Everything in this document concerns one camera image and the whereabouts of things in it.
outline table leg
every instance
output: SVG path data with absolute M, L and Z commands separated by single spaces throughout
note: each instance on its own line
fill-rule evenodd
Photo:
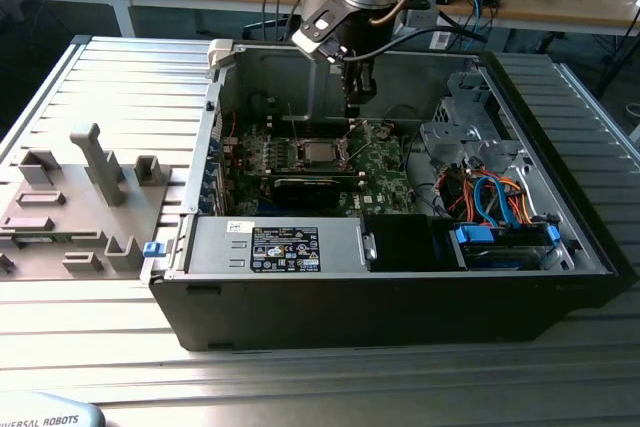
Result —
M 129 11 L 131 3 L 129 0 L 115 0 L 111 3 L 111 7 L 116 14 L 116 20 L 120 28 L 120 36 L 135 37 L 136 32 L 133 28 L 133 22 L 131 21 L 131 12 Z

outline motherboard chip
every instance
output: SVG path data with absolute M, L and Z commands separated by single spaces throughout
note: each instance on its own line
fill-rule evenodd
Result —
M 307 142 L 304 145 L 304 162 L 307 165 L 326 164 L 336 161 L 333 142 Z

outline green circuit board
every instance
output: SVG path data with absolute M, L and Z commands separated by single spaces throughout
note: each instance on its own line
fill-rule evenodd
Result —
M 271 136 L 257 125 L 239 136 L 236 155 L 241 168 L 232 168 L 229 175 L 233 185 L 232 215 L 358 217 L 414 211 L 415 205 L 409 196 L 411 187 L 400 170 L 400 138 L 389 126 L 373 122 L 354 129 L 345 149 L 349 156 L 357 153 L 348 163 L 349 170 L 355 176 L 364 172 L 364 185 L 341 191 L 337 205 L 329 208 L 289 211 L 276 206 L 269 195 L 268 169 L 277 167 L 280 172 L 295 172 L 298 158 L 294 142 L 288 137 Z

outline sticker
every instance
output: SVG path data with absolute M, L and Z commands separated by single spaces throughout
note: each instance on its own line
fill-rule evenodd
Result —
M 255 222 L 249 222 L 247 220 L 230 220 L 227 222 L 227 232 L 234 234 L 250 234 Z
M 318 228 L 253 228 L 251 266 L 258 273 L 320 272 Z

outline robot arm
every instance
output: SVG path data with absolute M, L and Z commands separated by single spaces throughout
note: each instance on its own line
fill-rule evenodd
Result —
M 344 57 L 368 54 L 387 44 L 396 14 L 409 0 L 329 0 L 307 18 L 293 42 L 309 58 L 334 63 Z M 347 117 L 358 115 L 357 106 L 376 95 L 373 59 L 343 66 Z

